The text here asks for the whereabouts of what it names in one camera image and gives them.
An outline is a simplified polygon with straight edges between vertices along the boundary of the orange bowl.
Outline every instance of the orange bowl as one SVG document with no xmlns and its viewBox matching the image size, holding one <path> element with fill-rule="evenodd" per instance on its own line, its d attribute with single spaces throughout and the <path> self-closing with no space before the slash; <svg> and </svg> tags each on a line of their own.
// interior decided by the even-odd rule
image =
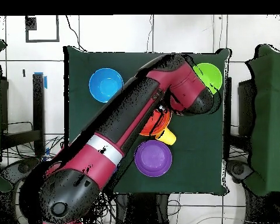
<svg viewBox="0 0 280 224">
<path fill-rule="evenodd" d="M 141 131 L 140 135 L 142 136 L 149 136 L 149 133 L 151 132 L 152 128 L 157 123 L 158 119 L 161 116 L 161 112 L 159 112 L 157 109 L 153 111 L 153 116 L 151 116 L 148 120 L 148 122 L 144 125 L 143 130 Z M 163 117 L 160 119 L 158 125 L 153 130 L 151 136 L 154 136 L 160 132 L 162 132 L 168 125 L 171 120 L 171 112 L 166 111 L 163 115 Z"/>
</svg>

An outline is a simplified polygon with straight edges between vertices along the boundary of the floor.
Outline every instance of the floor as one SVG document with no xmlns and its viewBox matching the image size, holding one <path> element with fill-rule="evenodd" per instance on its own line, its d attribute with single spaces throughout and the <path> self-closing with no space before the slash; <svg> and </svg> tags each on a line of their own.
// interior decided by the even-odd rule
<svg viewBox="0 0 280 224">
<path fill-rule="evenodd" d="M 0 16 L 0 39 L 7 48 L 0 52 L 3 76 L 9 81 L 9 123 L 33 121 L 32 74 L 47 76 L 45 89 L 45 138 L 47 147 L 64 133 L 64 55 L 62 46 L 78 47 L 78 40 L 87 51 L 123 51 L 161 53 L 212 53 L 229 48 L 232 56 L 229 76 L 232 77 L 232 132 L 239 124 L 237 84 L 251 78 L 245 61 L 252 59 L 259 44 L 271 44 L 280 50 L 280 16 L 276 15 L 121 15 L 59 16 L 59 42 L 26 43 L 25 17 Z M 56 39 L 55 16 L 37 16 L 37 30 L 29 31 L 31 40 Z M 12 124 L 9 132 L 29 130 L 30 124 Z M 57 144 L 50 150 L 54 155 Z M 28 155 L 28 147 L 20 146 Z M 16 150 L 6 150 L 1 166 L 18 159 Z M 223 197 L 211 194 L 172 194 L 168 213 L 170 224 L 243 224 L 245 196 L 241 185 L 226 175 L 229 193 Z"/>
</svg>

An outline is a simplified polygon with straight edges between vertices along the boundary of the yellow cup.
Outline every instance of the yellow cup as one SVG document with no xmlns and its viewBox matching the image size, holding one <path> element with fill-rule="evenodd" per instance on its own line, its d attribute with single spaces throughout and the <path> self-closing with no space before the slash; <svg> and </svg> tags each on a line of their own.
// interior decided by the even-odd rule
<svg viewBox="0 0 280 224">
<path fill-rule="evenodd" d="M 176 141 L 176 136 L 167 127 L 162 132 L 156 134 L 155 138 L 168 145 L 173 145 Z"/>
</svg>

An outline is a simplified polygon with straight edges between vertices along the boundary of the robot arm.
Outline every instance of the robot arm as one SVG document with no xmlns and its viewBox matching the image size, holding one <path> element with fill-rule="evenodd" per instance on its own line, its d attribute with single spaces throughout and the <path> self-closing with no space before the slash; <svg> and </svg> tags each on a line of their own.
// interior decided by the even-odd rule
<svg viewBox="0 0 280 224">
<path fill-rule="evenodd" d="M 163 55 L 144 65 L 73 141 L 67 155 L 60 152 L 66 162 L 47 172 L 39 194 L 43 224 L 68 224 L 87 213 L 163 99 L 179 115 L 206 113 L 214 103 L 184 56 Z"/>
</svg>

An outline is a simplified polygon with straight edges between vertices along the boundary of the green bowl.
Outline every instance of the green bowl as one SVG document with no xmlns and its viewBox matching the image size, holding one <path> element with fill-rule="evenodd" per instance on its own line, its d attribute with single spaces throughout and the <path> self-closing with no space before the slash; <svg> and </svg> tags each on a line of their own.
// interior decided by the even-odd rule
<svg viewBox="0 0 280 224">
<path fill-rule="evenodd" d="M 197 76 L 214 95 L 222 86 L 222 74 L 213 64 L 201 63 L 193 67 Z"/>
</svg>

